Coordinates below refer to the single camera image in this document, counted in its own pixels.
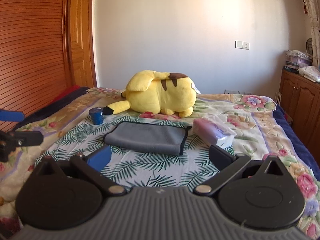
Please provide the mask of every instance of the black ear tip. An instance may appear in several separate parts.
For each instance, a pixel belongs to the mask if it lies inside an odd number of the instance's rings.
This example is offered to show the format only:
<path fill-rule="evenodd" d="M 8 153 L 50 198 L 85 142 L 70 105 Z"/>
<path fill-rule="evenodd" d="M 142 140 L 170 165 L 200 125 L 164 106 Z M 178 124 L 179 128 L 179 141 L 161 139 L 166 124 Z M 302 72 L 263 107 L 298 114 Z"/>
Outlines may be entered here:
<path fill-rule="evenodd" d="M 103 108 L 102 110 L 102 114 L 104 115 L 110 115 L 110 114 L 113 114 L 113 109 L 111 109 L 110 107 L 106 106 Z"/>

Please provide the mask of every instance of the yellow plush toy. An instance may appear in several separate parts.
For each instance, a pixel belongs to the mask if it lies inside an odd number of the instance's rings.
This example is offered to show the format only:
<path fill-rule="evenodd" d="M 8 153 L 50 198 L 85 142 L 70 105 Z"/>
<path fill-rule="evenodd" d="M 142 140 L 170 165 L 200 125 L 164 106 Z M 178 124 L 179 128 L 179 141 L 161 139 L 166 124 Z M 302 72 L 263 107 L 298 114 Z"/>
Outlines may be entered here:
<path fill-rule="evenodd" d="M 193 81 L 184 74 L 144 70 L 131 78 L 121 94 L 126 100 L 106 106 L 103 114 L 119 114 L 131 108 L 140 113 L 178 112 L 184 118 L 192 114 L 197 93 Z"/>

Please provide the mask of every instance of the gray cloth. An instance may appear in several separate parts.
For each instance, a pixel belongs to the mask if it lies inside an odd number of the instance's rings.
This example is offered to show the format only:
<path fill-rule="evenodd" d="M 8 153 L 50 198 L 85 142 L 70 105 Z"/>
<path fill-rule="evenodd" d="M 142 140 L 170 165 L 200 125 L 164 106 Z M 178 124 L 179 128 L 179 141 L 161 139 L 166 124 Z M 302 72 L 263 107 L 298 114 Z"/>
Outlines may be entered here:
<path fill-rule="evenodd" d="M 190 128 L 121 122 L 103 140 L 106 144 L 138 152 L 182 155 Z"/>

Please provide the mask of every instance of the beige curtain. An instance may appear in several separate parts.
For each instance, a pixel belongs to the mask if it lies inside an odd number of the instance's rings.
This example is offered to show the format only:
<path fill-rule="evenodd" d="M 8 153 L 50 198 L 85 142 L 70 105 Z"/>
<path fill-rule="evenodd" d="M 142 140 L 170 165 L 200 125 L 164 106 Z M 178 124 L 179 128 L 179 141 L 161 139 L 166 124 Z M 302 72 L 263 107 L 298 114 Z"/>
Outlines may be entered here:
<path fill-rule="evenodd" d="M 304 0 L 311 23 L 313 66 L 320 65 L 320 29 L 319 9 L 317 0 Z"/>

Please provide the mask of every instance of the plush toy tag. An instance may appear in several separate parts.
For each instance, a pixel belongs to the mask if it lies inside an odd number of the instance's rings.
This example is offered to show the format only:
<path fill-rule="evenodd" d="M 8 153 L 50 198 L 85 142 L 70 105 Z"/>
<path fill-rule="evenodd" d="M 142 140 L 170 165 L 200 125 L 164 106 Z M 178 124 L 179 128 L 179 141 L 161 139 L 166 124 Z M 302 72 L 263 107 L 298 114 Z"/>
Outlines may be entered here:
<path fill-rule="evenodd" d="M 197 92 L 197 94 L 201 94 L 200 91 L 196 88 L 196 85 L 192 82 L 191 87 Z"/>

